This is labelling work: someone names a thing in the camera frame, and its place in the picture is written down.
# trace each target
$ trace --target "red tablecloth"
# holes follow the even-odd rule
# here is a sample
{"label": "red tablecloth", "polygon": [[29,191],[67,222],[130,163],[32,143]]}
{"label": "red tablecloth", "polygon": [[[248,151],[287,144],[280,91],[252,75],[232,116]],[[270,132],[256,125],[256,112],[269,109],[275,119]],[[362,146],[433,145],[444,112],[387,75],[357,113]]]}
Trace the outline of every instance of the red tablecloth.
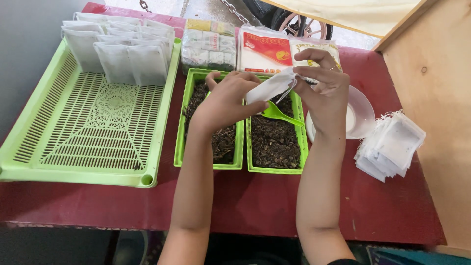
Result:
{"label": "red tablecloth", "polygon": [[[89,3],[89,13],[149,18],[184,27],[177,17]],[[177,37],[182,31],[177,30]],[[380,54],[340,47],[351,84],[371,101],[376,116],[401,109]],[[179,71],[171,99],[157,180],[151,189],[119,186],[6,182],[0,184],[0,222],[167,230],[179,168],[173,166],[186,77]],[[347,140],[341,176],[340,229],[347,240],[444,244],[443,234],[417,156],[407,176],[382,183],[355,167],[358,140]],[[299,175],[215,172],[211,231],[296,237]]]}

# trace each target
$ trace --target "tire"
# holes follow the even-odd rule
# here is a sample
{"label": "tire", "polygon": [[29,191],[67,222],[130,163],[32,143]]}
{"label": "tire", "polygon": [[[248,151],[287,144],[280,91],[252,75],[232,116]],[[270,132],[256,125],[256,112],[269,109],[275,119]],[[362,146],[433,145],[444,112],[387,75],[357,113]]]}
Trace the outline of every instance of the tire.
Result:
{"label": "tire", "polygon": [[[271,27],[270,28],[272,30],[278,31],[281,27],[281,24],[285,20],[285,18],[288,17],[291,14],[292,14],[291,11],[278,8],[278,10],[275,11],[275,13],[273,14],[273,18],[271,20]],[[325,39],[327,41],[330,41],[332,39],[333,26],[330,25],[330,24],[326,24],[326,25],[327,25],[327,33],[325,34]]]}

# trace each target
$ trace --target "green plastic container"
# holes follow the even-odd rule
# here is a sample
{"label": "green plastic container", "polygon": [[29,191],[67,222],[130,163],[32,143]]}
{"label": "green plastic container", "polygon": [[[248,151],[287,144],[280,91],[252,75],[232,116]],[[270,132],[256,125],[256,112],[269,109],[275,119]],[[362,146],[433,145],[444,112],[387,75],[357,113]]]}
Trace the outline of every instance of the green plastic container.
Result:
{"label": "green plastic container", "polygon": [[0,181],[157,185],[180,46],[165,86],[139,87],[82,73],[63,40],[0,148]]}
{"label": "green plastic container", "polygon": [[[181,167],[183,161],[183,153],[185,152],[185,121],[187,118],[183,115],[183,109],[188,106],[195,81],[204,80],[208,73],[212,70],[190,68],[188,71],[187,83],[185,84],[185,92],[183,93],[183,102],[181,104],[180,120],[178,124],[177,143],[175,145],[175,158],[173,165]],[[216,79],[223,79],[228,72],[221,72],[221,76]],[[214,164],[213,169],[237,170],[242,169],[244,155],[244,121],[235,124],[235,146],[234,159],[231,165]]]}
{"label": "green plastic container", "polygon": [[[292,108],[294,118],[304,122],[304,114],[302,112],[302,103],[301,98],[294,92],[291,91],[289,93],[292,101]],[[308,139],[306,135],[306,126],[295,126],[296,136],[298,137],[298,144],[301,149],[301,156],[300,156],[300,167],[299,169],[279,169],[279,168],[266,168],[266,167],[256,167],[252,163],[252,126],[251,126],[251,118],[247,118],[246,120],[246,135],[247,135],[247,165],[248,171],[250,172],[258,172],[258,173],[268,173],[268,174],[301,174],[302,169],[304,168],[304,163],[306,162],[306,158],[308,157],[309,148],[308,148]]]}

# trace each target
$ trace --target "plastic spoon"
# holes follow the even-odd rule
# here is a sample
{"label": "plastic spoon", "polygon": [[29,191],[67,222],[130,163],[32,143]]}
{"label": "plastic spoon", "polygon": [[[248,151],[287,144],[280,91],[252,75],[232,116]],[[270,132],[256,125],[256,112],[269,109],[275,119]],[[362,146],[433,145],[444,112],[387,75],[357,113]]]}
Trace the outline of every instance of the plastic spoon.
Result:
{"label": "plastic spoon", "polygon": [[269,104],[269,107],[265,111],[262,112],[262,116],[264,116],[266,118],[284,120],[284,121],[287,121],[287,122],[289,122],[291,124],[294,124],[296,126],[299,126],[299,127],[304,126],[304,122],[298,121],[296,119],[293,119],[293,118],[288,117],[285,114],[283,114],[278,109],[278,107],[273,102],[271,102],[270,100],[268,101],[268,104]]}

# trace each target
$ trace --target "loose tea leaves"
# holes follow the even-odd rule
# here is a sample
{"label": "loose tea leaves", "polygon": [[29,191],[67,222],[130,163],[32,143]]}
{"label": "loose tea leaves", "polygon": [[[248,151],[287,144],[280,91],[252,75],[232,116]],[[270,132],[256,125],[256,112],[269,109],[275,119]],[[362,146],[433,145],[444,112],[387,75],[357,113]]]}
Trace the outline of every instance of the loose tea leaves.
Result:
{"label": "loose tea leaves", "polygon": [[[276,102],[281,95],[271,99]],[[277,104],[284,114],[293,118],[289,96]],[[277,119],[252,116],[252,162],[257,167],[298,169],[301,150],[294,125]]]}
{"label": "loose tea leaves", "polygon": [[[193,94],[188,102],[188,107],[183,110],[183,115],[186,117],[185,121],[185,140],[188,135],[188,126],[190,120],[196,111],[196,108],[203,102],[208,93],[208,86],[204,81],[195,82]],[[230,125],[226,128],[220,129],[212,135],[212,153],[214,164],[232,164],[234,159],[234,148],[236,145],[236,125]]]}

